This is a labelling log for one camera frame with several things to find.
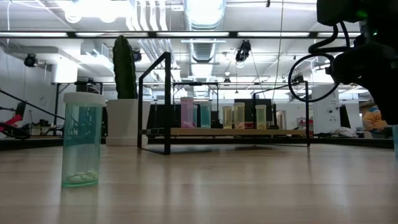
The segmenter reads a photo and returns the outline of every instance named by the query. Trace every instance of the potted cactus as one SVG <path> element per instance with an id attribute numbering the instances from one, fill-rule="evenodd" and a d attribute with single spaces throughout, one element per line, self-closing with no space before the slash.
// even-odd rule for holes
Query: potted cactus
<path id="1" fill-rule="evenodd" d="M 109 146 L 136 146 L 138 95 L 136 85 L 136 65 L 132 48 L 123 35 L 114 42 L 113 47 L 114 80 L 116 82 L 117 100 L 108 100 L 108 137 Z M 142 127 L 146 129 L 150 103 L 144 102 L 142 110 Z M 147 144 L 146 136 L 142 144 Z"/>

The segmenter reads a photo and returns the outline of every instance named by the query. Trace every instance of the orange shirt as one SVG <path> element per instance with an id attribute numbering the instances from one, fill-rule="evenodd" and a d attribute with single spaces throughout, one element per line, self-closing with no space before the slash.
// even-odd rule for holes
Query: orange shirt
<path id="1" fill-rule="evenodd" d="M 363 128 L 367 131 L 375 129 L 377 131 L 383 130 L 388 124 L 381 119 L 381 112 L 379 108 L 372 107 L 363 116 Z"/>

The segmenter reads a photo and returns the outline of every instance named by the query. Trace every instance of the shelf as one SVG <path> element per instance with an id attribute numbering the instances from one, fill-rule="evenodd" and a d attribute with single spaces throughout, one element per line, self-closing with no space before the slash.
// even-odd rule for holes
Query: shelf
<path id="1" fill-rule="evenodd" d="M 305 135 L 305 130 L 172 128 L 173 136 Z"/>

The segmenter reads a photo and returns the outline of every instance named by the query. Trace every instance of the white pill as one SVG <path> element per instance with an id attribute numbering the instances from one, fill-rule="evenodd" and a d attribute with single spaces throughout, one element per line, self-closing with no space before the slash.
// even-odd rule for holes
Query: white pill
<path id="1" fill-rule="evenodd" d="M 74 177 L 69 178 L 69 181 L 70 182 L 79 182 L 79 181 L 81 181 L 81 177 L 74 176 Z"/>
<path id="2" fill-rule="evenodd" d="M 87 173 L 88 173 L 89 175 L 92 175 L 92 176 L 97 176 L 97 175 L 98 175 L 97 172 L 95 172 L 95 171 L 93 171 L 93 170 L 88 170 Z"/>
<path id="3" fill-rule="evenodd" d="M 84 175 L 82 178 L 83 178 L 83 180 L 88 180 L 88 181 L 94 180 L 93 177 L 87 176 L 87 175 Z"/>
<path id="4" fill-rule="evenodd" d="M 75 175 L 79 176 L 79 177 L 83 177 L 84 175 L 86 175 L 85 172 L 77 172 Z"/>

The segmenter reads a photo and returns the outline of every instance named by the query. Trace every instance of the security camera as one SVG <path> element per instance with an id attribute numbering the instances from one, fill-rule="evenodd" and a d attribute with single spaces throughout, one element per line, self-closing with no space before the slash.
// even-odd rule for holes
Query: security camera
<path id="1" fill-rule="evenodd" d="M 235 57 L 236 65 L 237 66 L 239 65 L 239 68 L 244 67 L 244 61 L 249 57 L 250 51 L 251 51 L 250 41 L 248 40 L 242 41 L 242 44 L 238 49 L 238 52 Z"/>
<path id="2" fill-rule="evenodd" d="M 135 62 L 140 62 L 142 59 L 142 55 L 140 53 L 140 49 L 133 49 L 132 50 L 132 55 L 134 56 L 134 61 Z"/>
<path id="3" fill-rule="evenodd" d="M 27 54 L 24 64 L 26 67 L 34 68 L 37 66 L 38 60 L 36 59 L 36 54 Z"/>

